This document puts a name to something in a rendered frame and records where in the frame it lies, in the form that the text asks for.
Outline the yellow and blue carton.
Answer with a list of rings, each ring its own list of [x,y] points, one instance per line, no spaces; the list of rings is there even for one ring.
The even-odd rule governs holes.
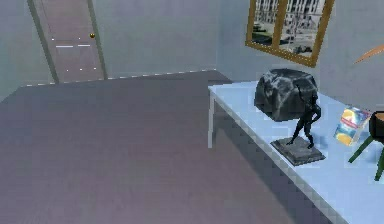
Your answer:
[[[340,122],[336,127],[334,138],[346,146],[355,144],[371,117],[371,113],[356,107],[344,109]]]

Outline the dark grey marbled boulder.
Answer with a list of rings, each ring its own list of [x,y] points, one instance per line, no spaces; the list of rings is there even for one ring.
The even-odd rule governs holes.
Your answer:
[[[254,105],[276,122],[298,119],[304,113],[304,102],[318,91],[311,74],[288,68],[271,69],[259,79]]]

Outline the black figure statue on plinth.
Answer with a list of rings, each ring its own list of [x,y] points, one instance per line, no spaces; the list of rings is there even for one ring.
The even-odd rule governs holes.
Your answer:
[[[316,93],[312,93],[311,97],[305,100],[299,86],[297,86],[297,89],[299,99],[304,103],[304,113],[296,124],[293,136],[275,140],[271,143],[293,166],[325,159],[325,156],[315,148],[314,138],[311,135],[312,124],[321,117],[321,108],[317,104],[318,96]]]

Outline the wooden framed window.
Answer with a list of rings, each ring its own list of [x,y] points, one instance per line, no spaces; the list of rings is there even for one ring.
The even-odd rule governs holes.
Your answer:
[[[250,0],[245,45],[314,68],[335,0]]]

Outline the pale blue table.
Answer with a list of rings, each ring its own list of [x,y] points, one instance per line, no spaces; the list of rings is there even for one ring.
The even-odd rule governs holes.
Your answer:
[[[220,105],[333,224],[384,224],[384,174],[380,180],[374,179],[383,146],[371,143],[350,163],[357,147],[348,147],[334,137],[346,106],[320,95],[322,116],[312,126],[312,135],[315,147],[326,158],[293,166],[271,142],[292,136],[296,122],[275,122],[257,109],[256,85],[251,81],[210,86],[210,104]]]

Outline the black pot on green legs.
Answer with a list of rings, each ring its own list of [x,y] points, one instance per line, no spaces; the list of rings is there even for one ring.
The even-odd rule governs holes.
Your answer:
[[[383,149],[377,163],[377,171],[374,177],[375,181],[379,181],[384,172],[384,111],[375,111],[371,115],[369,120],[369,133],[370,135],[349,158],[348,162],[353,163],[373,141],[380,142],[383,145]]]

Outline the orange plant leaf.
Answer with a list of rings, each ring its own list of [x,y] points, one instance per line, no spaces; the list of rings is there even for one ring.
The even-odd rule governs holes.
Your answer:
[[[380,54],[384,52],[384,44],[381,44],[379,46],[376,46],[370,50],[368,50],[367,52],[363,53],[356,61],[355,61],[355,64],[357,63],[360,63],[362,62],[363,60],[366,60],[372,56],[375,56],[377,54]]]

